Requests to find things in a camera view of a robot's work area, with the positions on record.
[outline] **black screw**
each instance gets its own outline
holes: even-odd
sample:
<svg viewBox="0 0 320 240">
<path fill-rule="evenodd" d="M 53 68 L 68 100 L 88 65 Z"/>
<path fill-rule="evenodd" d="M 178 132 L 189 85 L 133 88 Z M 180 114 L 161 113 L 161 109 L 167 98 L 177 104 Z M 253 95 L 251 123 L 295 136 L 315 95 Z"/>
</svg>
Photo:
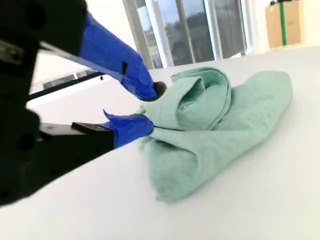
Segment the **black screw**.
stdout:
<svg viewBox="0 0 320 240">
<path fill-rule="evenodd" d="M 51 174 L 51 176 L 54 177 L 54 176 L 56 176 L 58 174 L 58 172 L 56 170 L 52 170 L 50 174 Z"/>
<path fill-rule="evenodd" d="M 7 191 L 3 191 L 3 192 L 0 193 L 0 198 L 1 198 L 1 199 L 5 199 L 5 198 L 8 197 L 8 195 L 9 195 L 9 194 L 8 194 Z"/>
<path fill-rule="evenodd" d="M 44 7 L 30 0 L 24 5 L 25 22 L 33 30 L 41 30 L 48 24 L 48 17 Z"/>
<path fill-rule="evenodd" d="M 29 151 L 35 145 L 35 137 L 31 133 L 23 134 L 17 141 L 16 147 L 19 151 Z"/>
</svg>

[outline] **white wall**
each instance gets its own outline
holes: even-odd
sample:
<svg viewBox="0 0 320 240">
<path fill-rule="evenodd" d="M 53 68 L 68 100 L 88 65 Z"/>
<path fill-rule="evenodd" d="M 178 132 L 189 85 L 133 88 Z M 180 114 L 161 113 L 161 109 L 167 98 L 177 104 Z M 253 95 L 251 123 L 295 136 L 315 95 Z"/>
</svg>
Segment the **white wall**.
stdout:
<svg viewBox="0 0 320 240">
<path fill-rule="evenodd" d="M 122 0 L 87 0 L 94 18 L 133 49 L 136 49 Z M 57 79 L 86 67 L 52 54 L 39 53 L 33 82 Z"/>
<path fill-rule="evenodd" d="M 308 45 L 320 45 L 320 1 L 303 0 L 305 42 Z"/>
</svg>

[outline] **glass pane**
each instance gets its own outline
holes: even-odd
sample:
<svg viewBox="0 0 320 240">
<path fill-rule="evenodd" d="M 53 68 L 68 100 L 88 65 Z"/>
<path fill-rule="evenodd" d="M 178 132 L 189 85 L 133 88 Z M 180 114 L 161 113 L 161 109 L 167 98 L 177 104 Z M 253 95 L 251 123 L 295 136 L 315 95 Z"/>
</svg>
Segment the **glass pane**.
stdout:
<svg viewBox="0 0 320 240">
<path fill-rule="evenodd" d="M 204 0 L 183 0 L 186 22 L 197 63 L 214 60 Z"/>
<path fill-rule="evenodd" d="M 191 64 L 192 57 L 175 0 L 158 0 L 175 66 Z"/>
<path fill-rule="evenodd" d="M 163 68 L 145 0 L 135 0 L 135 3 L 153 65 L 156 69 Z"/>
<path fill-rule="evenodd" d="M 241 5 L 238 0 L 215 0 L 223 58 L 245 51 Z"/>
</svg>

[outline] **window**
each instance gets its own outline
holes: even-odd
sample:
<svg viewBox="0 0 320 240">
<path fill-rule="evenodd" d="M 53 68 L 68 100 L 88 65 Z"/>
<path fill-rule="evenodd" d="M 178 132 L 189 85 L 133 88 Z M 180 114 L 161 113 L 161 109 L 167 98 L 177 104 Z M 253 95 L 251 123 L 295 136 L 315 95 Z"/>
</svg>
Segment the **window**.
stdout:
<svg viewBox="0 0 320 240">
<path fill-rule="evenodd" d="M 245 0 L 123 0 L 149 69 L 245 55 Z"/>
</svg>

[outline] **mint green cloth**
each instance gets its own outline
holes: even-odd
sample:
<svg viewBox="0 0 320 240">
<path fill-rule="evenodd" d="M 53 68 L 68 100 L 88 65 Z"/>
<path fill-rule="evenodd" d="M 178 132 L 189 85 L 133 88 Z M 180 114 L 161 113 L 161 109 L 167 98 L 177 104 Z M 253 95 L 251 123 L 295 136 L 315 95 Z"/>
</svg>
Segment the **mint green cloth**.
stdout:
<svg viewBox="0 0 320 240">
<path fill-rule="evenodd" d="M 209 67 L 172 80 L 159 100 L 139 110 L 155 125 L 140 147 L 157 200 L 164 202 L 192 194 L 265 141 L 293 97 L 285 72 L 259 72 L 235 88 Z"/>
</svg>

